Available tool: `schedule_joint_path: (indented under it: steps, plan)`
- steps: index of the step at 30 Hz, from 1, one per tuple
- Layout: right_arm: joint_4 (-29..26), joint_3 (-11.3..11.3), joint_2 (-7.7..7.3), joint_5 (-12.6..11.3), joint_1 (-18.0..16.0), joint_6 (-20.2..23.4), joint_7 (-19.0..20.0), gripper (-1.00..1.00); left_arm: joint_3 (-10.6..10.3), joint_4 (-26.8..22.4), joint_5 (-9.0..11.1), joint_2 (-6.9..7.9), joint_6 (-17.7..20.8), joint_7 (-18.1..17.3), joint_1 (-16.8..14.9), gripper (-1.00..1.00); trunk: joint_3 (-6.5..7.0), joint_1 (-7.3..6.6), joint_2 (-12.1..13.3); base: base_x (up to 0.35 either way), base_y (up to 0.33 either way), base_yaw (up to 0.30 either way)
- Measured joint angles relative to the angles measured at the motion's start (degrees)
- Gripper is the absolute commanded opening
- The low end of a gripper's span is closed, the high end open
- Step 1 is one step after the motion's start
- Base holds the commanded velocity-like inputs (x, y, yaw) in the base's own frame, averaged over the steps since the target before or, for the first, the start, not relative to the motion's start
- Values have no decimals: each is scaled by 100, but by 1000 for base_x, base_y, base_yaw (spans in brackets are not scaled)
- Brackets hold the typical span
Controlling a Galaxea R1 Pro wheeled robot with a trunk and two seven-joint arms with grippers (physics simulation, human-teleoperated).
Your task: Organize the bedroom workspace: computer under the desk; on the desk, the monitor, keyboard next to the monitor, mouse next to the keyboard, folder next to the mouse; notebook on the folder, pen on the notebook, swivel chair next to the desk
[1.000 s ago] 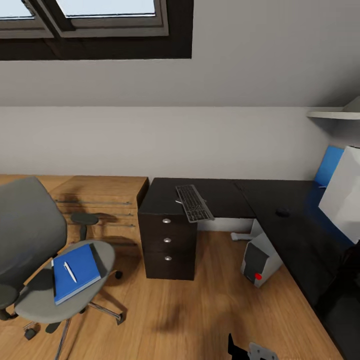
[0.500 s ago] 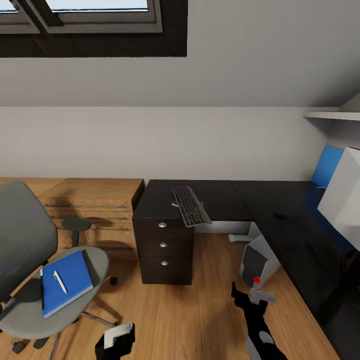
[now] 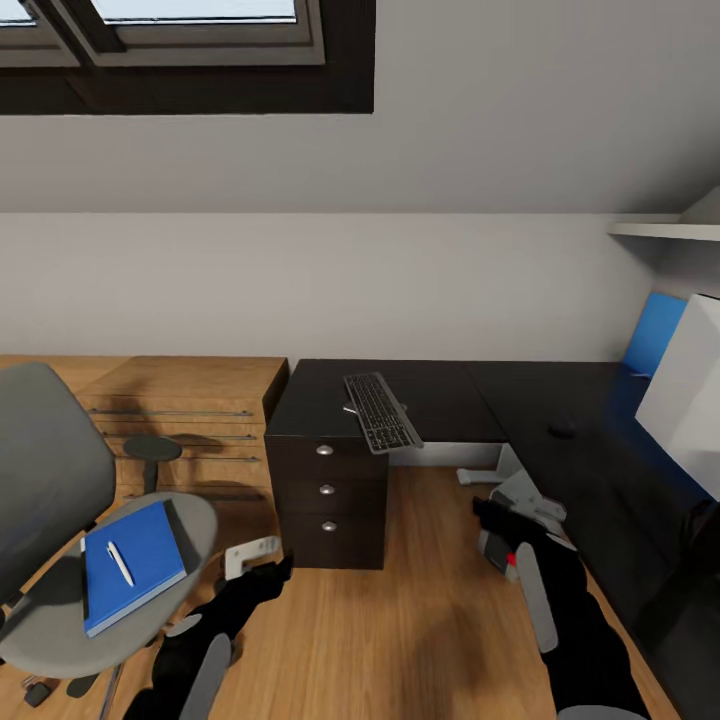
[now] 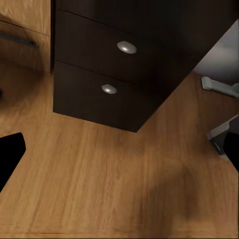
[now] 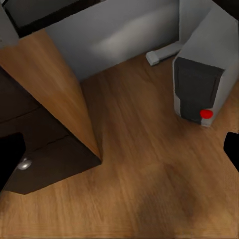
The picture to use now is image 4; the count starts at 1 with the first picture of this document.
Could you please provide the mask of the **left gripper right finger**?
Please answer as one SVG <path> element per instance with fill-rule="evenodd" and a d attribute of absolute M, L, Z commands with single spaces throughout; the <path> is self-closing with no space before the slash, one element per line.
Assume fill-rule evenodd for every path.
<path fill-rule="evenodd" d="M 239 173 L 239 134 L 228 132 L 223 150 Z"/>

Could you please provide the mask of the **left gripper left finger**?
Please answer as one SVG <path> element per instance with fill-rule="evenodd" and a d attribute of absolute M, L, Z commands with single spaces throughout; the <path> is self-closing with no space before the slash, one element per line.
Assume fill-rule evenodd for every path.
<path fill-rule="evenodd" d="M 0 138 L 0 192 L 26 152 L 21 132 Z"/>

